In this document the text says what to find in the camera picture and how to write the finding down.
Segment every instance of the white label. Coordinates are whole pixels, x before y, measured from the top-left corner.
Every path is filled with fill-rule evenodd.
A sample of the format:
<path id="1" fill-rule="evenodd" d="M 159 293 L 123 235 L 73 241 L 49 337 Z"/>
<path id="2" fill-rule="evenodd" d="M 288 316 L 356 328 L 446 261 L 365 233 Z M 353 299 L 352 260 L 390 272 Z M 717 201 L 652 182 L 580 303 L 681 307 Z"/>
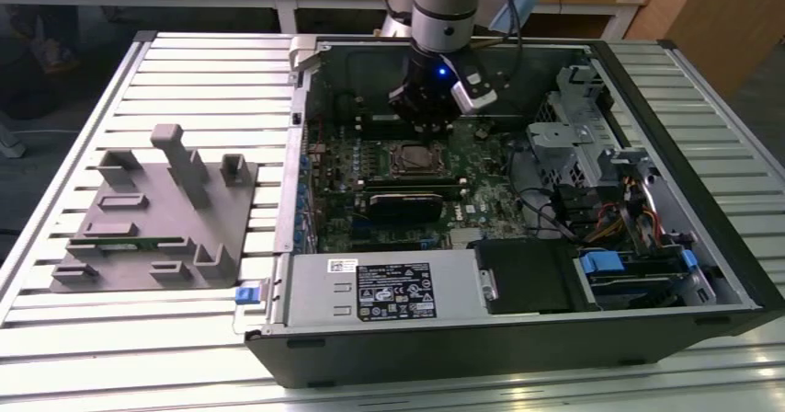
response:
<path id="1" fill-rule="evenodd" d="M 328 272 L 354 272 L 356 258 L 328 258 Z"/>
<path id="2" fill-rule="evenodd" d="M 139 247 L 132 244 L 99 245 L 99 248 L 104 251 L 136 251 L 139 249 Z"/>

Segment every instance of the aluminum table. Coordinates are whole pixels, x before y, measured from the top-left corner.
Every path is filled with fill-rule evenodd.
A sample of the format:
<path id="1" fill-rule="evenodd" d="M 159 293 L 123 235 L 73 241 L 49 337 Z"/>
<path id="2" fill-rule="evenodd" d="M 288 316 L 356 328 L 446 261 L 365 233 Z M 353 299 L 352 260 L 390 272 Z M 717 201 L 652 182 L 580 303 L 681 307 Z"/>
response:
<path id="1" fill-rule="evenodd" d="M 148 131 L 185 129 L 203 159 L 261 165 L 240 279 L 270 273 L 290 98 L 292 36 L 160 33 L 135 42 L 0 270 L 0 411 L 782 410 L 785 319 L 657 364 L 285 390 L 242 345 L 234 290 L 49 292 L 111 148 L 163 160 Z M 613 43 L 740 234 L 785 289 L 785 171 L 678 51 Z M 632 123 L 618 116 L 632 143 Z M 253 321 L 254 313 L 241 317 Z"/>

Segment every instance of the yellow wire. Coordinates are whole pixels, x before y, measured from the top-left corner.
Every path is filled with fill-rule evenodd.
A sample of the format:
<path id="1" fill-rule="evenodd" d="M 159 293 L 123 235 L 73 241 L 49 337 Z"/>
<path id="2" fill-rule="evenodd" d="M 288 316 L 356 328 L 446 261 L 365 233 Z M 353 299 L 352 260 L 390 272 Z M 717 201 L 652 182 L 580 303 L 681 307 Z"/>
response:
<path id="1" fill-rule="evenodd" d="M 592 236 L 590 239 L 586 239 L 586 242 L 593 242 L 594 240 L 610 235 L 618 228 L 622 226 L 622 220 L 617 219 L 614 223 L 606 226 L 600 233 Z"/>

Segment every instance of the barcode sticker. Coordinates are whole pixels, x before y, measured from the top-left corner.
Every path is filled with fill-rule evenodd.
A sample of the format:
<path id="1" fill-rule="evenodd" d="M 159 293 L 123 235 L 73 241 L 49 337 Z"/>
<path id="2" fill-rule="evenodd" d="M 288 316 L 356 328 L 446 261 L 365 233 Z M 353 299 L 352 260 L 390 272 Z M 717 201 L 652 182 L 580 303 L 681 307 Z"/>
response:
<path id="1" fill-rule="evenodd" d="M 328 258 L 328 272 L 354 272 L 356 258 Z"/>

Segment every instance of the blue latch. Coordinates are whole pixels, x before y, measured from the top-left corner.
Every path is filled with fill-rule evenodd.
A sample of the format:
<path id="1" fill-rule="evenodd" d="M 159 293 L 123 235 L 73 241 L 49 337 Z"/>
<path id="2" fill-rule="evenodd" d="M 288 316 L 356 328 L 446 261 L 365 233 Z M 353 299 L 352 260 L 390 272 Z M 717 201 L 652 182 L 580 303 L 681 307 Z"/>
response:
<path id="1" fill-rule="evenodd" d="M 698 266 L 698 258 L 690 249 L 682 250 L 682 259 L 685 260 L 685 264 L 689 269 L 694 269 Z"/>
<path id="2" fill-rule="evenodd" d="M 616 251 L 590 251 L 580 258 L 586 274 L 597 271 L 624 271 L 622 258 Z"/>
<path id="3" fill-rule="evenodd" d="M 261 303 L 261 288 L 237 288 L 234 293 L 236 304 L 260 304 Z"/>

